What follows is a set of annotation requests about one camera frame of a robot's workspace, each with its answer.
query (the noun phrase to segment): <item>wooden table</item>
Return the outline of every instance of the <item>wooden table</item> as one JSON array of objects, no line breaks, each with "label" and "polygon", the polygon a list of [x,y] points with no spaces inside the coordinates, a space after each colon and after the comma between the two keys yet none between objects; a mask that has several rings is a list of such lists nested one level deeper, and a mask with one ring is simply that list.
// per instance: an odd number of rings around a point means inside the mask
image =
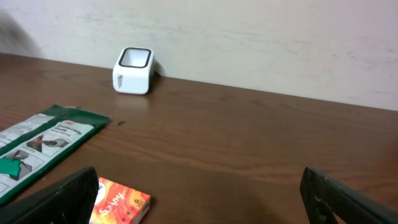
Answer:
[{"label": "wooden table", "polygon": [[143,223],[308,223],[312,166],[398,210],[398,112],[174,78],[124,95],[110,69],[6,54],[0,96],[0,130],[55,103],[113,117],[21,197],[94,166],[153,196]]}]

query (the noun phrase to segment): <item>orange and red box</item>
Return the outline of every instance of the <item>orange and red box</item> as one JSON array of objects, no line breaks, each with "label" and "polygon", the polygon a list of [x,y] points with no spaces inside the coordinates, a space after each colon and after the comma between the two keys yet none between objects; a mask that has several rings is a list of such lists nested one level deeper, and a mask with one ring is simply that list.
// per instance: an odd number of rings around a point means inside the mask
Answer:
[{"label": "orange and red box", "polygon": [[150,195],[100,177],[90,224],[138,224],[148,211]]}]

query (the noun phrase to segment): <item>white cube device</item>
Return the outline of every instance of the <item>white cube device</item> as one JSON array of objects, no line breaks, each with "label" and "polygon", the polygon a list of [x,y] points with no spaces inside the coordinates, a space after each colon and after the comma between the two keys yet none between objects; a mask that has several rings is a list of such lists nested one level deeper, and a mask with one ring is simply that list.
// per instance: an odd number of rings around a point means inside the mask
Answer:
[{"label": "white cube device", "polygon": [[151,49],[126,47],[113,68],[113,88],[120,93],[146,94],[154,74]]}]

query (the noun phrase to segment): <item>square opening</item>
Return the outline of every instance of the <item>square opening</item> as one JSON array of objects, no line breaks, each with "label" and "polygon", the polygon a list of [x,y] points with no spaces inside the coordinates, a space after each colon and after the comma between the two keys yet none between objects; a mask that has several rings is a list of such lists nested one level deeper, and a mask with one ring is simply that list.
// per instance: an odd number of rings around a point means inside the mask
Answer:
[{"label": "square opening", "polygon": [[127,48],[120,58],[119,65],[123,67],[145,68],[150,57],[149,49]]}]

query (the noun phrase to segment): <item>green package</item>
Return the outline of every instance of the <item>green package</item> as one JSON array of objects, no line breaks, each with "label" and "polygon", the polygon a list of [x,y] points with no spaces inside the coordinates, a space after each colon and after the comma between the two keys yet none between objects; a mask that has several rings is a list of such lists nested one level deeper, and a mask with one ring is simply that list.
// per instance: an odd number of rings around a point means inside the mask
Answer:
[{"label": "green package", "polygon": [[0,132],[0,207],[95,135],[110,117],[54,105]]}]

